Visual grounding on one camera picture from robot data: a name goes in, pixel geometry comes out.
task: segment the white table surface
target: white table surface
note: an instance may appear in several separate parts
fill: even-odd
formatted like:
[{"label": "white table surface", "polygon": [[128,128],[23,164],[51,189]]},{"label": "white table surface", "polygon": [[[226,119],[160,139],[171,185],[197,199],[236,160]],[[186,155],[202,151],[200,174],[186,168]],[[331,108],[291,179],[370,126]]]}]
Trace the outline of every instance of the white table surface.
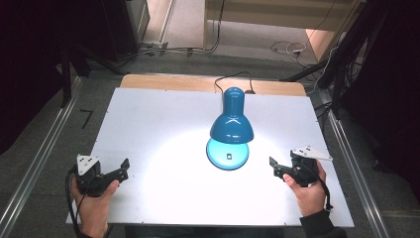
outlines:
[{"label": "white table surface", "polygon": [[[110,223],[150,225],[300,225],[291,189],[268,157],[291,166],[289,151],[307,145],[328,155],[308,97],[247,94],[255,138],[238,170],[207,159],[210,128],[222,112],[220,93],[116,88],[94,145],[102,173],[129,158],[129,179],[110,204]],[[354,223],[331,162],[322,162],[336,226]]]}]

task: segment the black cable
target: black cable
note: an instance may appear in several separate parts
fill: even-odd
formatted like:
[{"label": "black cable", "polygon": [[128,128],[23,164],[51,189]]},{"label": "black cable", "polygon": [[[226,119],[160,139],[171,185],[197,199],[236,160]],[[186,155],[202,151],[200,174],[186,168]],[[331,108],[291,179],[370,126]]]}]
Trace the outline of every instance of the black cable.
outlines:
[{"label": "black cable", "polygon": [[321,183],[321,186],[324,189],[325,195],[327,196],[327,202],[325,204],[325,209],[327,211],[331,211],[331,209],[334,208],[334,206],[331,205],[331,202],[330,202],[330,190],[328,189],[328,187],[325,184],[325,182],[319,177],[319,175],[317,175],[314,171],[312,171],[311,169],[309,169],[305,165],[301,164],[300,166],[303,167],[307,172],[309,172],[312,176],[314,176]]},{"label": "black cable", "polygon": [[77,172],[77,165],[74,165],[73,168],[71,168],[71,170],[67,172],[67,175],[65,177],[65,197],[67,199],[67,206],[70,212],[70,218],[71,218],[71,221],[73,222],[73,229],[74,229],[75,234],[78,236],[80,234],[80,228],[78,227],[77,220],[74,216],[73,207],[71,205],[71,197],[70,197],[71,190],[69,187],[70,176],[71,174],[75,174],[76,172]]},{"label": "black cable", "polygon": [[81,202],[84,200],[84,197],[86,197],[86,193],[85,193],[85,194],[83,194],[83,196],[81,197],[80,202],[77,204],[77,209],[76,209],[76,222],[77,222],[77,217],[78,217],[78,211],[79,211],[79,209],[80,209]]},{"label": "black cable", "polygon": [[355,49],[350,53],[350,56],[347,58],[345,62],[345,73],[344,73],[345,77],[344,77],[344,84],[341,89],[341,94],[345,93],[346,90],[350,88],[350,86],[354,83],[355,78],[353,77],[353,75],[358,72],[357,65],[363,66],[362,63],[356,62],[356,58],[359,55],[362,47],[365,45],[367,41],[368,41],[368,38],[366,38],[363,42],[360,41],[359,44],[355,47]]},{"label": "black cable", "polygon": [[311,33],[311,35],[309,36],[309,38],[308,38],[308,41],[306,42],[306,44],[305,44],[305,47],[306,47],[306,45],[308,45],[308,43],[309,43],[309,40],[311,39],[311,37],[312,37],[312,35],[314,34],[314,32],[316,31],[316,30],[318,30],[318,28],[325,22],[325,20],[327,20],[327,18],[328,18],[328,16],[330,15],[330,13],[331,13],[331,10],[333,10],[333,7],[334,7],[334,5],[336,4],[336,1],[337,0],[334,0],[334,2],[333,2],[333,4],[331,4],[331,7],[330,7],[330,9],[328,10],[328,12],[327,12],[327,15],[325,15],[325,17],[324,17],[324,19],[322,20],[322,22],[320,22],[319,24],[318,24],[318,26],[316,26],[316,28],[312,31],[312,33]]},{"label": "black cable", "polygon": [[311,74],[312,74],[313,77],[315,77],[316,80],[318,80],[322,76],[322,71],[318,70],[318,71],[315,71],[315,72],[312,72]]},{"label": "black cable", "polygon": [[329,102],[326,102],[326,103],[324,103],[324,104],[321,104],[321,105],[319,105],[319,106],[316,106],[316,107],[314,107],[314,110],[316,111],[316,110],[318,110],[319,108],[321,108],[321,107],[323,107],[323,106],[329,106],[329,105],[331,105],[331,101],[329,101]]},{"label": "black cable", "polygon": [[321,119],[321,120],[322,120],[322,125],[321,125],[321,133],[322,133],[322,135],[325,135],[325,124],[326,124],[326,122],[327,122],[327,117],[328,117],[328,114],[330,113],[330,110],[331,110],[332,105],[333,105],[333,103],[331,103],[331,105],[329,105],[329,106],[325,109],[324,116],[323,116],[323,118]]},{"label": "black cable", "polygon": [[140,55],[147,55],[147,54],[155,53],[155,52],[170,52],[170,51],[173,51],[173,52],[180,52],[180,53],[197,53],[197,54],[212,54],[212,53],[214,53],[216,51],[217,47],[219,46],[219,43],[220,43],[220,27],[222,25],[222,17],[223,17],[224,8],[225,8],[225,0],[223,0],[223,2],[222,2],[222,7],[221,7],[221,10],[220,10],[220,13],[219,13],[216,43],[212,46],[212,48],[203,49],[203,48],[186,48],[186,47],[184,47],[184,48],[159,49],[159,48],[155,48],[153,46],[151,46],[151,47],[148,46],[147,50],[141,51],[139,53],[133,54],[133,55],[128,56],[128,57],[120,58],[120,60],[122,60],[122,59],[127,59],[127,60],[125,62],[121,63],[120,65],[116,66],[116,67],[120,68],[120,67],[126,65],[134,57],[137,57],[137,56],[140,56]]},{"label": "black cable", "polygon": [[222,80],[222,79],[224,79],[224,78],[227,78],[227,77],[237,76],[237,75],[239,75],[239,74],[241,74],[241,73],[247,73],[247,74],[248,74],[248,76],[249,76],[249,78],[250,78],[250,87],[251,87],[251,91],[252,91],[253,93],[255,93],[255,92],[254,92],[254,89],[253,89],[253,83],[252,83],[252,77],[251,77],[251,74],[250,74],[248,71],[240,71],[240,72],[237,72],[237,73],[232,74],[232,75],[219,77],[219,78],[217,78],[217,79],[214,81],[214,85],[215,85],[215,86],[217,86],[217,87],[218,87],[218,88],[222,91],[222,98],[223,98],[223,92],[224,92],[224,91],[223,91],[222,87],[220,87],[220,86],[219,86],[219,84],[217,84],[217,82],[218,82],[218,81],[220,81],[220,80]]},{"label": "black cable", "polygon": [[[213,1],[213,9],[216,9],[216,1]],[[213,21],[212,21],[212,28],[211,28],[211,30],[212,30],[212,43],[214,43],[214,18],[215,18],[215,15],[216,15],[216,11],[214,11],[214,14],[213,14]]]},{"label": "black cable", "polygon": [[274,53],[276,53],[276,54],[280,54],[280,53],[277,51],[277,48],[274,48],[274,46],[275,46],[275,45],[277,45],[277,43],[289,43],[289,42],[287,42],[287,41],[274,42],[274,43],[271,45],[271,47],[269,47],[269,49],[270,49],[272,52],[274,52]]}]

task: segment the lamp shade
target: lamp shade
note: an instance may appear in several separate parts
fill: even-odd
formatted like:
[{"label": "lamp shade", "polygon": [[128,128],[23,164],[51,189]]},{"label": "lamp shade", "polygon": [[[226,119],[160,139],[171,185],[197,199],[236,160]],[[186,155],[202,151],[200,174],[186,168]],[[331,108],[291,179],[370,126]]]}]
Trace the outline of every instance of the lamp shade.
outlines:
[{"label": "lamp shade", "polygon": [[245,144],[254,138],[253,127],[244,115],[245,93],[231,87],[224,93],[223,113],[210,130],[210,137],[225,144]]}]

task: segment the person's arm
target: person's arm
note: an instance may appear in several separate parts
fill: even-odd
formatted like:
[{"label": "person's arm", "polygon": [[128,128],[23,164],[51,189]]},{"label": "person's arm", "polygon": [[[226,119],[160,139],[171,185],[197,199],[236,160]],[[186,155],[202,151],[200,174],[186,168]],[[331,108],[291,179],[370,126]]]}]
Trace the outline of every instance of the person's arm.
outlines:
[{"label": "person's arm", "polygon": [[[325,181],[327,175],[317,161],[319,177]],[[319,181],[314,182],[309,187],[301,187],[289,175],[283,176],[284,181],[293,190],[300,213],[303,230],[306,237],[311,238],[346,238],[346,231],[342,228],[334,227],[329,215],[330,213],[324,209],[325,192]]]},{"label": "person's arm", "polygon": [[78,213],[81,220],[81,238],[102,238],[108,230],[109,201],[119,185],[117,180],[111,182],[105,192],[99,197],[89,197],[80,194],[76,179],[72,180],[71,195],[76,205],[80,205]]}]

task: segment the controller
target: controller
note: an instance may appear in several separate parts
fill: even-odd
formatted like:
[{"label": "controller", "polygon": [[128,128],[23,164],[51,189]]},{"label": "controller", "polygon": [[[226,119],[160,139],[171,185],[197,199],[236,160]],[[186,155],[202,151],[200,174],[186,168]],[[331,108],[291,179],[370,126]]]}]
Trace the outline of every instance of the controller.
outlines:
[{"label": "controller", "polygon": [[129,178],[127,174],[129,167],[129,159],[126,159],[120,169],[103,175],[99,157],[78,155],[75,175],[80,193],[91,197],[101,196],[113,180],[116,179],[121,183]]},{"label": "controller", "polygon": [[278,162],[269,157],[269,164],[274,169],[274,176],[284,180],[284,174],[290,175],[297,184],[307,187],[318,180],[318,166],[316,160],[332,161],[331,157],[327,157],[316,149],[307,146],[301,149],[290,151],[292,167],[279,165]]}]

